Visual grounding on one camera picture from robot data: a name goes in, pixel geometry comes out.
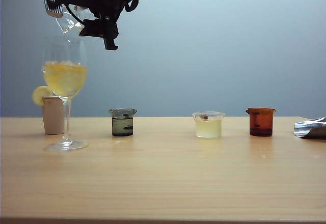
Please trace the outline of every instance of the gray wall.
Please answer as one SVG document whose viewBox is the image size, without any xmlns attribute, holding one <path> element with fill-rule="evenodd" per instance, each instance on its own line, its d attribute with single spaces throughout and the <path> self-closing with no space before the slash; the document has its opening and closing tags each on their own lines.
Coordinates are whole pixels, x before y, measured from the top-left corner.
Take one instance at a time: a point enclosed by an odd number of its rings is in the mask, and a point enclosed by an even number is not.
<svg viewBox="0 0 326 224">
<path fill-rule="evenodd" d="M 40 116 L 40 46 L 60 32 L 43 0 L 1 0 L 2 116 Z M 326 0 L 140 0 L 121 14 L 117 51 L 85 37 L 89 73 L 72 116 L 325 116 Z"/>
</svg>

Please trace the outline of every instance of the beige cup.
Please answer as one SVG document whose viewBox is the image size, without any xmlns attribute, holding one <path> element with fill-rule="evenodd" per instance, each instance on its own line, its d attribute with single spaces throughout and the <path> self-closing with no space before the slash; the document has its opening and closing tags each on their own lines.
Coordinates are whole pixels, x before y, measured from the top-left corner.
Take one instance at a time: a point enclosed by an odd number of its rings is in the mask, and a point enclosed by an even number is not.
<svg viewBox="0 0 326 224">
<path fill-rule="evenodd" d="M 43 124 L 47 135 L 57 135 L 65 133 L 65 116 L 63 102 L 59 97 L 43 97 L 44 106 Z"/>
</svg>

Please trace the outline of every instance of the yellow liquid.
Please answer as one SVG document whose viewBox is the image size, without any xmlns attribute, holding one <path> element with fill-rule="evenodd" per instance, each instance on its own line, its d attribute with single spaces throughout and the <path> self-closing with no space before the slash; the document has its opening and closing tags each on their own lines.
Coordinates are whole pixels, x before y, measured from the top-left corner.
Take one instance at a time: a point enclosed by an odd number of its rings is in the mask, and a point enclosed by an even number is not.
<svg viewBox="0 0 326 224">
<path fill-rule="evenodd" d="M 221 136 L 221 120 L 196 120 L 196 136 L 214 138 Z"/>
<path fill-rule="evenodd" d="M 71 62 L 46 62 L 43 77 L 50 89 L 59 97 L 71 99 L 83 87 L 87 68 Z"/>
</svg>

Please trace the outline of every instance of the lemon slice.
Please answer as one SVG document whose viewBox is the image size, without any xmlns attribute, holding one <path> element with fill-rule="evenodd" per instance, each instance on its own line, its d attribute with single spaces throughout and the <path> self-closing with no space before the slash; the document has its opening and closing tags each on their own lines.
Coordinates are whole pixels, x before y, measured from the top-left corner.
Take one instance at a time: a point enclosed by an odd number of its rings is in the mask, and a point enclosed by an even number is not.
<svg viewBox="0 0 326 224">
<path fill-rule="evenodd" d="M 35 88 L 32 94 L 32 100 L 36 105 L 44 106 L 43 97 L 52 96 L 52 91 L 48 86 L 39 86 Z"/>
</svg>

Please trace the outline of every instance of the dark liquid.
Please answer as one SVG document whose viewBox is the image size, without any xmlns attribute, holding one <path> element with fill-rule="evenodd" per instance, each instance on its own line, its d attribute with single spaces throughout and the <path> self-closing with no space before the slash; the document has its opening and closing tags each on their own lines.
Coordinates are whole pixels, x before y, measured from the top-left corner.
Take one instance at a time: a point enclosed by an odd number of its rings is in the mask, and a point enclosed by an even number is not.
<svg viewBox="0 0 326 224">
<path fill-rule="evenodd" d="M 113 136 L 131 136 L 133 135 L 132 118 L 129 119 L 112 119 Z"/>
<path fill-rule="evenodd" d="M 272 129 L 261 129 L 257 127 L 250 128 L 249 132 L 252 136 L 271 136 L 273 134 Z"/>
</svg>

